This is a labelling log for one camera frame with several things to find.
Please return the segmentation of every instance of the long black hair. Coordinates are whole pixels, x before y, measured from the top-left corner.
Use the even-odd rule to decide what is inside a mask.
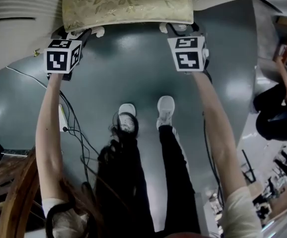
[[[46,235],[53,236],[53,217],[57,213],[74,209],[76,212],[87,214],[87,225],[80,238],[109,238],[129,236],[133,232],[132,213],[129,208],[131,198],[136,187],[131,172],[136,169],[133,153],[127,150],[127,145],[134,142],[137,145],[139,130],[138,120],[129,113],[120,115],[129,116],[134,130],[121,130],[119,119],[114,121],[110,128],[113,139],[105,146],[97,160],[98,172],[90,170],[96,176],[95,188],[84,182],[81,192],[78,193],[63,180],[60,182],[62,190],[68,195],[69,202],[51,208],[46,218]]]

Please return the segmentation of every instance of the cable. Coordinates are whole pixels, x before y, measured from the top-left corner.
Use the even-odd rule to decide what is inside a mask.
[[[253,171],[253,169],[252,169],[251,163],[249,162],[249,160],[248,160],[248,158],[247,158],[247,155],[246,155],[244,149],[242,149],[242,152],[243,152],[243,154],[244,154],[245,160],[246,160],[246,162],[247,162],[247,164],[248,164],[249,170],[250,170],[250,172],[251,172],[251,174],[252,174],[252,177],[253,177],[253,179],[254,179],[253,182],[256,182],[256,177],[255,177],[255,175],[254,175],[254,171]]]
[[[205,146],[206,146],[206,149],[207,149],[207,154],[208,154],[210,166],[211,166],[212,172],[214,174],[214,177],[215,177],[217,185],[218,185],[217,199],[218,199],[218,202],[220,203],[221,207],[223,208],[224,207],[224,200],[223,200],[222,188],[221,188],[221,184],[220,184],[220,181],[219,181],[216,169],[215,169],[214,160],[211,158],[210,151],[209,151],[205,119],[204,119],[203,131],[204,131],[204,141],[205,141]]]
[[[75,121],[77,123],[78,130],[79,130],[79,133],[80,133],[80,143],[81,143],[81,147],[82,147],[83,163],[85,164],[85,153],[84,153],[83,136],[82,136],[82,132],[81,132],[81,129],[80,129],[80,125],[79,125],[78,119],[77,119],[77,117],[75,115],[75,112],[74,112],[74,109],[73,109],[72,105],[70,104],[70,102],[68,101],[68,99],[66,98],[66,96],[64,95],[64,93],[62,91],[60,91],[60,96],[63,98],[63,100],[67,104],[67,106],[71,109],[72,114],[74,116],[74,127],[73,127],[73,129],[75,129]],[[86,180],[89,183],[88,171],[87,171],[87,167],[85,165],[84,165],[84,172],[85,172]]]
[[[80,132],[77,129],[69,129],[69,131],[76,131],[76,132]],[[87,142],[87,144],[89,145],[89,147],[91,149],[93,149],[93,151],[99,156],[99,153],[96,151],[96,149],[89,143],[88,139],[85,137],[85,135],[82,133],[83,138],[85,139],[85,141]]]
[[[35,80],[39,85],[41,85],[43,88],[47,89],[47,86],[46,86],[45,84],[43,84],[40,80],[36,79],[35,77],[33,77],[33,76],[31,76],[31,75],[28,75],[28,74],[25,74],[25,73],[23,73],[23,72],[21,72],[21,71],[18,71],[17,69],[13,69],[13,68],[11,68],[11,67],[9,67],[9,66],[6,66],[6,68],[7,68],[7,69],[10,69],[10,70],[13,70],[13,71],[15,71],[16,73],[19,73],[19,74],[21,74],[21,75],[28,76],[28,77],[32,78],[32,79]]]
[[[26,73],[23,73],[23,72],[21,72],[21,71],[19,71],[19,70],[17,70],[17,69],[11,68],[11,67],[9,67],[9,66],[6,66],[6,68],[9,69],[9,70],[12,70],[12,71],[14,71],[14,72],[16,72],[16,73],[18,73],[18,74],[21,74],[21,75],[28,76],[28,77],[32,78],[32,79],[33,79],[34,81],[36,81],[39,85],[41,85],[43,88],[47,89],[47,86],[46,86],[45,84],[43,84],[41,81],[39,81],[38,79],[36,79],[35,77],[33,77],[33,76],[31,76],[31,75],[28,75],[28,74],[26,74]],[[71,114],[71,113],[70,113],[70,110],[72,111],[72,114],[73,114],[73,116],[74,116],[74,124],[73,124],[73,133],[74,133],[74,134],[71,134],[71,133],[70,133],[70,134],[71,134],[71,135],[74,135],[74,136],[79,140],[79,142],[80,142],[80,144],[81,144],[81,148],[82,148],[82,158],[83,158],[82,163],[83,163],[83,165],[84,165],[84,171],[85,171],[86,180],[87,180],[87,182],[89,182],[87,167],[85,166],[86,163],[85,163],[84,147],[85,147],[88,151],[89,151],[89,149],[84,145],[84,143],[83,143],[83,137],[85,138],[85,140],[86,140],[86,142],[88,143],[88,145],[89,145],[97,154],[98,154],[98,152],[91,146],[91,144],[89,143],[89,141],[87,140],[87,138],[85,137],[85,135],[82,134],[81,129],[80,129],[79,122],[78,122],[77,117],[76,117],[75,112],[74,112],[74,109],[73,109],[72,105],[70,104],[70,102],[68,101],[68,99],[66,98],[66,96],[63,94],[62,91],[60,91],[60,97],[64,100],[65,104],[66,104],[67,107],[68,107],[69,119],[70,119],[70,114]],[[77,126],[78,126],[78,130],[75,130],[75,123],[76,123]],[[77,132],[80,133],[80,138],[77,137],[75,131],[77,131]]]

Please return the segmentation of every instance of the hand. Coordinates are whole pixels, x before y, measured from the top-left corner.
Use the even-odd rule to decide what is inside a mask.
[[[281,56],[277,56],[276,62],[280,62],[281,64],[283,64],[283,58]]]

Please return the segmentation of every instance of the shoe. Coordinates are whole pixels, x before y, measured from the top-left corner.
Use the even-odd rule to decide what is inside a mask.
[[[133,104],[125,103],[121,105],[118,110],[120,129],[124,132],[132,133],[135,131],[135,123],[131,116],[127,114],[132,114],[136,117],[136,108]]]
[[[158,101],[159,118],[157,129],[162,125],[172,126],[172,115],[174,113],[174,99],[171,96],[162,96]]]

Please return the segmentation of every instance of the concrete floor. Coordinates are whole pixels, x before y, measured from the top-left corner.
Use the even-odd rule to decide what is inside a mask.
[[[238,141],[248,115],[257,63],[252,0],[237,0],[195,12],[195,20],[206,28],[211,56],[208,70]],[[82,131],[98,150],[109,141],[108,127],[119,106],[124,102],[135,104],[140,124],[139,149],[158,231],[164,225],[166,183],[155,126],[157,101],[165,94],[174,97],[173,124],[188,157],[194,189],[204,192],[215,186],[215,179],[205,150],[201,100],[193,78],[175,70],[167,35],[159,31],[158,24],[111,25],[105,29],[102,38],[91,37],[71,82],[63,82],[62,91],[70,100]],[[25,58],[10,66],[47,82],[43,56]],[[44,92],[28,77],[7,69],[0,71],[3,147],[29,149],[34,145]],[[79,184],[84,181],[80,145],[69,134],[61,136],[65,171]]]

